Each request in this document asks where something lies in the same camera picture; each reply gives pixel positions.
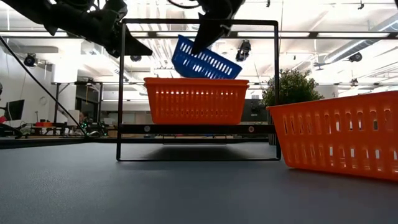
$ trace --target gray table surface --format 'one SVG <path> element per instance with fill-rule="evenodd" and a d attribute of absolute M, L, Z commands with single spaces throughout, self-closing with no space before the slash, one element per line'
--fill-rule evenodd
<path fill-rule="evenodd" d="M 114 144 L 0 150 L 0 223 L 398 223 L 398 184 L 281 162 L 123 162 Z M 126 145 L 123 156 L 256 157 L 261 144 Z"/>

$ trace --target potted plant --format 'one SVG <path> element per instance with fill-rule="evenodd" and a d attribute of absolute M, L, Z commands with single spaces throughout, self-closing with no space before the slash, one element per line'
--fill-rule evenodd
<path fill-rule="evenodd" d="M 308 78 L 310 71 L 302 73 L 299 70 L 280 70 L 279 104 L 301 103 L 323 98 L 315 87 L 318 85 L 313 78 Z M 265 106 L 275 105 L 275 78 L 271 78 L 268 87 L 262 92 L 262 102 Z M 268 124 L 274 124 L 271 114 L 267 111 Z M 269 134 L 269 144 L 276 144 L 275 134 Z"/>

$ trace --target blue basket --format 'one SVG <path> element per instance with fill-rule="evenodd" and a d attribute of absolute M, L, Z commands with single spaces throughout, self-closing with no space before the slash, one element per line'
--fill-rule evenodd
<path fill-rule="evenodd" d="M 174 69 L 185 78 L 235 79 L 242 67 L 205 49 L 197 55 L 191 54 L 193 42 L 179 35 L 173 54 Z"/>

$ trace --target plastic basket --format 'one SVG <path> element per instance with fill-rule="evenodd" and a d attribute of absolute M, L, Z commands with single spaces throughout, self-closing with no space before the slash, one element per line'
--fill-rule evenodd
<path fill-rule="evenodd" d="M 145 78 L 155 124 L 238 124 L 247 80 Z"/>
<path fill-rule="evenodd" d="M 172 63 L 175 70 L 185 78 L 211 78 L 211 79 L 235 79 L 242 67 L 230 60 L 205 49 L 201 53 L 191 54 L 193 42 L 182 36 L 178 36 Z"/>
<path fill-rule="evenodd" d="M 398 180 L 398 91 L 271 106 L 286 164 Z"/>

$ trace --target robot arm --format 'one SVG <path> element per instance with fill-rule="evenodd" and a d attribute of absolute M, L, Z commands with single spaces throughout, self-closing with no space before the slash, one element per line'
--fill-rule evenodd
<path fill-rule="evenodd" d="M 110 55 L 118 58 L 121 49 L 121 19 L 127 14 L 123 0 L 108 0 L 102 9 L 95 6 L 95 0 L 2 0 L 31 21 L 44 25 L 55 35 L 58 29 L 84 37 L 86 40 L 103 46 Z M 244 0 L 197 0 L 205 11 L 200 19 L 233 19 Z M 192 52 L 197 54 L 224 35 L 228 35 L 231 24 L 203 21 Z M 152 55 L 151 49 L 135 39 L 127 29 L 126 56 Z"/>

